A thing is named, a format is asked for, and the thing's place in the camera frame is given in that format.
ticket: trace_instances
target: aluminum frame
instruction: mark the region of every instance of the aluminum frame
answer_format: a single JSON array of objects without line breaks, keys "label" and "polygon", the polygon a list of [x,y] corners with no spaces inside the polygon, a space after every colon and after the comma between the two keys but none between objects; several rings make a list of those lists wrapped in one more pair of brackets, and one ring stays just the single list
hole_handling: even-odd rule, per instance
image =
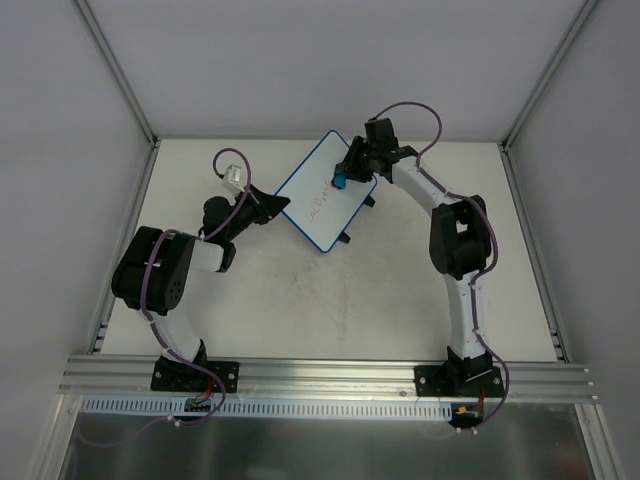
[{"label": "aluminum frame", "polygon": [[499,149],[504,172],[507,176],[507,183],[511,190],[513,204],[516,207],[516,214],[518,215],[520,229],[522,230],[524,243],[527,247],[527,253],[529,254],[529,261],[531,262],[531,268],[533,269],[533,276],[538,286],[542,309],[544,310],[547,322],[549,323],[549,331],[552,338],[557,338],[557,345],[554,341],[554,346],[560,349],[560,352],[558,352],[558,358],[568,362],[572,358],[571,349],[566,341],[567,336],[565,334],[562,321],[558,318],[557,302],[553,297],[552,290],[549,288],[547,275],[545,274],[545,269],[543,267],[540,254],[538,253],[537,242],[531,228],[529,215],[527,214],[527,209],[520,192],[520,187],[518,186],[513,158],[511,153],[508,153],[504,147],[499,147]]},{"label": "aluminum frame", "polygon": [[601,0],[584,0],[578,12],[576,12],[575,16],[571,20],[571,23],[567,27],[567,30],[558,42],[558,45],[551,54],[551,57],[547,61],[547,64],[543,68],[542,73],[536,80],[536,83],[533,86],[531,93],[529,93],[527,100],[524,102],[524,105],[520,109],[516,120],[513,122],[513,126],[502,142],[507,153],[511,150],[511,147],[518,138],[518,135],[524,129],[536,107],[544,98],[549,85],[551,85],[551,82],[558,73],[560,66],[571,50],[571,47],[575,44],[575,41],[580,36],[587,23],[593,18],[593,15],[598,5],[600,5],[600,2]]},{"label": "aluminum frame", "polygon": [[140,105],[140,102],[138,102],[138,99],[135,93],[133,92],[133,89],[131,88],[131,84],[129,83],[127,76],[124,74],[124,71],[120,66],[120,62],[118,62],[118,59],[113,53],[113,49],[109,44],[109,40],[107,40],[106,35],[102,31],[102,27],[100,26],[100,23],[98,22],[98,19],[96,18],[95,13],[93,12],[91,6],[89,5],[89,2],[87,0],[71,0],[71,1],[73,5],[76,7],[76,10],[80,15],[82,23],[84,23],[89,34],[91,35],[91,38],[95,43],[96,47],[98,48],[98,51],[100,52],[100,55],[102,56],[102,59],[104,60],[107,68],[111,72],[113,79],[118,85],[118,88],[124,98],[124,101],[126,102],[127,106],[131,110],[131,113],[133,113],[134,118],[138,122],[138,125],[142,130],[142,133],[147,139],[147,142],[149,142],[150,145],[155,145],[157,140],[156,134],[153,132],[153,128],[151,127],[151,124],[149,123],[147,116],[142,110],[142,106]]},{"label": "aluminum frame", "polygon": [[[156,360],[152,356],[74,355],[67,363],[60,393],[155,395],[149,383]],[[417,400],[413,368],[439,365],[439,362],[417,361],[210,360],[240,362],[239,397],[354,401]],[[584,365],[551,362],[508,363],[508,366],[509,402],[594,404],[598,401],[589,369]],[[457,397],[424,399],[461,400]]]}]

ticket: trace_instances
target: black mounting bracket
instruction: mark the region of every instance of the black mounting bracket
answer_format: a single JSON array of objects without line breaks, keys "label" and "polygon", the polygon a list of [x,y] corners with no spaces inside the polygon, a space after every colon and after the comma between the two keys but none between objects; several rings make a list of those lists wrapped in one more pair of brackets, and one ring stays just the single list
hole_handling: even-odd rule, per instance
[{"label": "black mounting bracket", "polygon": [[447,347],[442,365],[417,365],[413,381],[418,397],[501,398],[504,395],[502,372],[493,366],[488,352],[475,358],[460,358]]},{"label": "black mounting bracket", "polygon": [[[215,373],[227,393],[238,391],[240,378],[240,364],[238,362],[207,360],[204,343],[200,342],[200,350],[192,363]],[[161,356],[154,365],[150,388],[154,392],[199,393],[206,390],[209,378],[211,377],[199,370]],[[220,386],[217,382],[213,385],[213,392],[220,392]]]}]

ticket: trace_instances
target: whiteboard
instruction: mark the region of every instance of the whiteboard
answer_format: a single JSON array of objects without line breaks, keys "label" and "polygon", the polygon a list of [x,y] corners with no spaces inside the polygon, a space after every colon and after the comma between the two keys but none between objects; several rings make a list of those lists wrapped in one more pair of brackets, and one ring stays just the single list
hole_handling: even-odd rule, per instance
[{"label": "whiteboard", "polygon": [[[244,152],[252,182],[280,188],[313,140],[163,140],[138,225],[196,233],[202,205],[229,195],[211,168],[224,147]],[[420,149],[421,142],[401,142]],[[233,155],[220,169],[239,163]],[[438,143],[425,168],[457,191],[479,194],[500,244],[483,285],[486,338],[508,361],[554,361],[542,303],[500,152],[489,143]],[[447,289],[429,258],[431,220],[406,192],[379,181],[374,208],[349,225],[351,243],[323,254],[278,215],[235,240],[226,273],[193,271],[181,306],[207,352],[220,357],[444,360]],[[102,352],[159,355],[148,322],[116,301]]]},{"label": "whiteboard", "polygon": [[284,215],[322,253],[328,253],[378,184],[347,182],[343,190],[331,185],[333,171],[349,144],[330,130],[287,178],[277,195],[289,197]]}]

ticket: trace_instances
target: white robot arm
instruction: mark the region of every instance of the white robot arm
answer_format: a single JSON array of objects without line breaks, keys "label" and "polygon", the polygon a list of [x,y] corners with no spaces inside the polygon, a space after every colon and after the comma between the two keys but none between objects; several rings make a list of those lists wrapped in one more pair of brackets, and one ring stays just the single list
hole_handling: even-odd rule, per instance
[{"label": "white robot arm", "polygon": [[[406,157],[393,165],[393,183],[407,192],[422,209],[431,216],[440,205],[456,203],[451,197],[445,196],[426,177],[418,171],[416,158]],[[460,358],[474,358],[484,355],[485,349],[480,345],[474,333],[473,315],[471,308],[471,278],[477,273],[465,273],[461,280],[456,280],[449,274],[444,275],[449,296],[449,311],[451,314],[451,337],[449,347]],[[476,299],[479,300],[476,311],[480,334],[484,334],[482,318],[481,285],[476,283]]]},{"label": "white robot arm", "polygon": [[429,254],[447,286],[451,313],[447,361],[436,371],[415,371],[418,395],[502,396],[500,370],[493,366],[482,338],[480,277],[492,250],[484,201],[477,195],[450,193],[424,171],[420,154],[410,146],[399,146],[388,118],[368,121],[365,130],[366,138],[355,137],[336,165],[333,186],[344,188],[348,180],[369,182],[377,174],[406,191],[431,216]]}]

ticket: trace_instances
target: purple cable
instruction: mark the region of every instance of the purple cable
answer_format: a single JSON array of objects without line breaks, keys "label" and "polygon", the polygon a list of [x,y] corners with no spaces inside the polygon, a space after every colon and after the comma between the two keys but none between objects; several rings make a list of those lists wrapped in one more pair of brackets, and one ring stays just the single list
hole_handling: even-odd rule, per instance
[{"label": "purple cable", "polygon": [[389,110],[391,110],[392,108],[396,108],[396,107],[402,107],[402,106],[413,106],[413,107],[420,107],[420,108],[424,108],[425,110],[430,111],[434,117],[436,117],[436,121],[438,122],[438,133],[436,133],[436,137],[433,139],[433,141],[427,145],[426,147],[424,147],[422,150],[420,150],[418,152],[418,156],[416,157],[416,162],[417,165],[420,165],[420,158],[422,158],[422,155],[424,155],[426,152],[428,152],[429,150],[431,150],[431,148],[438,143],[438,141],[440,140],[440,137],[442,136],[442,119],[440,118],[440,115],[438,115],[438,112],[436,112],[432,107],[430,107],[429,105],[425,104],[425,103],[420,103],[420,102],[397,102],[394,103],[393,105],[389,105],[388,107],[384,108],[381,112],[379,112],[377,115],[375,115],[372,120],[377,119],[380,115],[382,115],[383,113],[388,112]]},{"label": "purple cable", "polygon": [[147,320],[149,320],[149,323],[151,324],[151,330],[153,331],[153,335],[156,337],[156,340],[158,340],[158,343],[160,344],[160,346],[163,349],[165,349],[169,355],[174,357],[180,363],[184,363],[185,365],[188,365],[189,367],[210,376],[220,387],[220,392],[222,393],[222,398],[220,399],[220,403],[218,403],[214,408],[209,410],[206,415],[203,415],[202,417],[199,417],[196,420],[180,421],[180,425],[193,426],[206,421],[209,417],[211,417],[211,415],[213,415],[218,410],[220,410],[227,398],[227,392],[224,389],[224,384],[215,373],[213,373],[212,371],[204,367],[201,367],[200,365],[196,365],[195,363],[187,360],[186,358],[181,357],[171,347],[169,347],[169,344],[165,341],[164,338],[162,338],[162,335],[160,334],[158,327],[156,327],[155,322],[153,321],[153,317],[151,316],[151,313],[149,313],[149,310],[147,310],[147,300],[146,300],[147,290],[149,288],[149,279],[151,278],[151,270],[153,269],[153,264],[156,261],[156,257],[158,256],[158,252],[160,251],[160,246],[162,245],[162,242],[164,242],[169,235],[176,234],[176,233],[178,233],[177,230],[165,230],[164,232],[162,232],[158,237],[158,240],[156,240],[156,243],[153,246],[153,250],[151,250],[151,255],[149,255],[149,260],[147,261],[147,267],[145,268],[144,276],[142,277],[142,290],[140,292],[140,311],[147,318]]},{"label": "purple cable", "polygon": [[[247,184],[245,186],[243,195],[240,198],[240,201],[238,202],[238,205],[236,205],[236,208],[231,212],[231,215],[229,215],[229,217],[224,222],[222,222],[222,224],[218,228],[216,228],[212,233],[207,235],[204,238],[204,240],[208,240],[209,238],[217,235],[218,232],[220,232],[224,227],[226,227],[229,224],[229,222],[233,219],[233,217],[235,217],[237,215],[238,211],[240,210],[240,207],[242,207],[242,204],[247,199],[247,196],[249,195],[249,191],[251,189],[251,166],[249,165],[249,160],[247,160],[247,157],[240,150],[228,147],[228,148],[223,148],[218,153],[216,153],[216,155],[213,157],[213,171],[215,172],[215,174],[218,177],[222,178],[222,175],[218,172],[218,169],[216,168],[216,164],[217,164],[217,161],[220,158],[220,156],[223,153],[226,153],[226,152],[233,152],[233,153],[237,154],[242,159],[242,161],[244,162],[244,165],[245,165],[245,167],[247,169]],[[165,230],[164,232],[162,232],[160,234],[160,236],[158,237],[158,239],[156,240],[156,243],[153,246],[153,249],[151,250],[151,255],[149,255],[149,260],[147,261],[147,266],[146,266],[145,271],[144,271],[144,277],[142,279],[142,288],[141,288],[141,291],[140,291],[140,311],[147,318],[147,320],[149,320],[149,322],[151,324],[151,330],[153,331],[153,335],[156,337],[156,340],[158,341],[160,346],[163,349],[165,349],[167,351],[167,353],[169,353],[169,355],[174,357],[179,362],[184,363],[185,365],[188,365],[191,368],[194,368],[194,369],[196,369],[196,370],[208,375],[209,377],[211,377],[213,379],[214,382],[216,382],[220,386],[220,392],[222,394],[222,398],[220,399],[220,402],[214,408],[212,408],[209,412],[207,412],[206,415],[203,415],[202,417],[199,417],[196,420],[191,420],[191,421],[182,421],[181,420],[179,422],[179,425],[190,427],[190,426],[199,425],[200,423],[205,422],[213,414],[215,414],[217,411],[219,411],[220,408],[222,408],[222,405],[224,405],[224,402],[225,402],[225,400],[227,398],[227,392],[225,391],[224,384],[222,383],[220,378],[215,373],[213,373],[212,371],[210,371],[210,370],[208,370],[206,368],[201,367],[200,365],[196,365],[196,364],[190,362],[186,358],[182,358],[175,351],[173,351],[173,349],[171,349],[169,347],[167,342],[164,340],[164,338],[162,338],[162,335],[158,331],[158,328],[156,327],[155,322],[153,321],[153,317],[151,316],[151,313],[149,313],[149,310],[147,310],[147,301],[146,301],[147,300],[147,290],[149,288],[149,279],[151,278],[151,270],[153,269],[153,264],[156,261],[156,257],[158,256],[158,252],[160,251],[160,246],[162,245],[162,242],[164,242],[164,240],[169,235],[176,234],[176,233],[178,233],[177,230]],[[92,440],[87,439],[84,435],[82,435],[82,432],[80,431],[80,423],[78,421],[77,425],[76,425],[76,429],[75,429],[76,430],[75,431],[75,436],[82,443],[84,443],[86,445],[89,445],[90,447],[95,447],[95,448],[118,447],[118,446],[124,445],[126,443],[129,443],[129,442],[135,440],[143,432],[147,431],[153,425],[155,425],[157,423],[160,423],[162,421],[165,421],[167,419],[168,419],[168,417],[165,417],[165,416],[154,418],[152,421],[147,423],[145,426],[143,426],[140,430],[135,432],[130,437],[128,437],[128,438],[126,438],[124,440],[119,440],[119,441],[116,441],[116,442],[109,442],[109,443],[99,443],[99,442],[94,442]],[[74,473],[72,474],[71,478],[75,478],[76,472],[77,472],[77,459],[75,458],[75,455],[76,454],[74,453],[74,459],[73,459],[73,461],[74,461],[73,472]]]},{"label": "purple cable", "polygon": [[424,103],[419,103],[419,102],[397,102],[397,103],[394,103],[393,105],[389,105],[388,107],[383,109],[380,113],[378,113],[372,119],[377,119],[380,115],[382,115],[385,112],[388,112],[392,108],[403,106],[403,105],[411,105],[411,106],[424,108],[425,110],[428,110],[429,112],[431,112],[433,114],[433,116],[436,118],[436,121],[438,122],[438,133],[436,134],[436,137],[433,139],[433,141],[429,145],[427,145],[425,148],[420,150],[420,152],[418,152],[418,156],[416,157],[416,168],[418,169],[418,172],[420,172],[422,174],[422,176],[424,176],[438,190],[440,190],[440,192],[442,192],[445,197],[449,196],[449,197],[452,197],[452,198],[457,198],[458,200],[464,200],[466,202],[469,202],[469,204],[476,210],[478,215],[480,215],[480,218],[482,219],[482,221],[484,222],[484,224],[487,227],[487,230],[489,231],[489,237],[490,237],[490,241],[491,241],[491,247],[493,249],[493,255],[492,255],[491,263],[489,264],[489,266],[487,268],[485,268],[484,270],[478,272],[476,275],[474,275],[473,278],[471,278],[471,281],[469,282],[469,285],[471,286],[471,315],[473,317],[473,328],[475,330],[474,333],[476,335],[476,338],[478,339],[478,343],[480,343],[480,345],[482,345],[482,348],[484,348],[487,352],[489,352],[489,354],[491,356],[493,356],[498,361],[498,363],[500,364],[500,366],[504,370],[504,394],[502,395],[502,398],[500,399],[500,402],[498,403],[496,408],[493,410],[493,412],[491,412],[491,414],[487,418],[485,418],[482,421],[482,423],[477,425],[477,427],[479,428],[481,425],[484,425],[489,420],[494,418],[495,415],[498,413],[498,411],[503,407],[504,403],[507,400],[507,396],[509,395],[509,384],[511,383],[510,382],[510,377],[509,377],[509,367],[507,366],[507,363],[495,351],[493,351],[489,347],[489,345],[484,340],[484,338],[482,338],[482,335],[480,335],[480,333],[478,333],[479,329],[480,329],[480,325],[478,323],[478,306],[477,306],[476,291],[475,291],[475,288],[473,288],[475,286],[476,282],[480,279],[480,277],[486,275],[487,273],[489,273],[491,270],[493,270],[496,267],[496,265],[498,263],[498,240],[496,239],[496,234],[493,231],[493,227],[491,226],[491,222],[489,222],[489,219],[487,218],[487,215],[484,213],[484,211],[482,210],[480,205],[478,205],[478,202],[476,202],[472,198],[467,197],[465,195],[460,195],[460,194],[448,191],[447,188],[444,185],[442,185],[435,177],[430,175],[429,172],[427,172],[424,168],[422,168],[420,166],[420,160],[422,159],[422,155],[424,155],[436,143],[438,143],[438,140],[440,140],[440,136],[442,135],[442,119],[440,118],[440,115],[438,115],[438,112],[436,112],[432,107],[430,107],[429,105],[426,105]]},{"label": "purple cable", "polygon": [[247,169],[247,185],[244,187],[244,192],[242,193],[242,197],[240,198],[240,201],[236,205],[236,208],[234,208],[233,212],[231,212],[231,215],[229,215],[226,218],[226,220],[224,222],[222,222],[222,224],[218,228],[216,228],[213,232],[211,232],[209,235],[204,237],[204,241],[205,242],[207,240],[209,240],[210,238],[215,237],[218,234],[218,232],[220,232],[224,227],[226,227],[229,224],[229,222],[233,219],[233,217],[235,217],[237,215],[237,213],[240,211],[240,208],[242,208],[242,205],[244,204],[244,201],[247,199],[247,197],[249,196],[249,192],[251,191],[251,166],[249,165],[249,160],[247,160],[247,157],[240,150],[237,150],[237,149],[232,148],[232,147],[227,147],[227,148],[223,148],[218,153],[216,153],[215,157],[213,157],[213,171],[214,171],[214,173],[218,177],[222,178],[222,174],[220,172],[218,172],[218,169],[216,168],[216,163],[218,163],[218,158],[220,158],[220,155],[222,155],[223,153],[226,153],[226,152],[235,153],[244,162],[244,166]]}]

